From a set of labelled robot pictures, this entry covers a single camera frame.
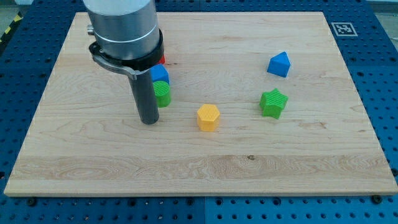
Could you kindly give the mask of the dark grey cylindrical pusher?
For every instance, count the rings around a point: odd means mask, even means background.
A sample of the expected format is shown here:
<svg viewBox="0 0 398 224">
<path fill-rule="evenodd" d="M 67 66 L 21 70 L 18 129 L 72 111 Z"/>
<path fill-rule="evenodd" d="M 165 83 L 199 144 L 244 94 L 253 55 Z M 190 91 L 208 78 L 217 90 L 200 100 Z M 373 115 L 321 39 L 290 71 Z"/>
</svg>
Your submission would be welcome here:
<svg viewBox="0 0 398 224">
<path fill-rule="evenodd" d="M 150 70 L 129 79 L 139 117 L 144 124 L 155 124 L 159 120 L 159 110 L 155 97 Z"/>
</svg>

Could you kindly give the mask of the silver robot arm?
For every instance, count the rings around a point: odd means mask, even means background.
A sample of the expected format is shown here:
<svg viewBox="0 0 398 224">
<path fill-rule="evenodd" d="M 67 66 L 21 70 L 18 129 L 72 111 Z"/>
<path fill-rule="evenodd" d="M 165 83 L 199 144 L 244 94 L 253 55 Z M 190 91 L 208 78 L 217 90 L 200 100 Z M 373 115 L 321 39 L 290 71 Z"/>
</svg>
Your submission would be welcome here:
<svg viewBox="0 0 398 224">
<path fill-rule="evenodd" d="M 93 60 L 110 72 L 128 77 L 141 121 L 159 119 L 150 69 L 164 56 L 153 0 L 84 0 L 95 37 Z"/>
</svg>

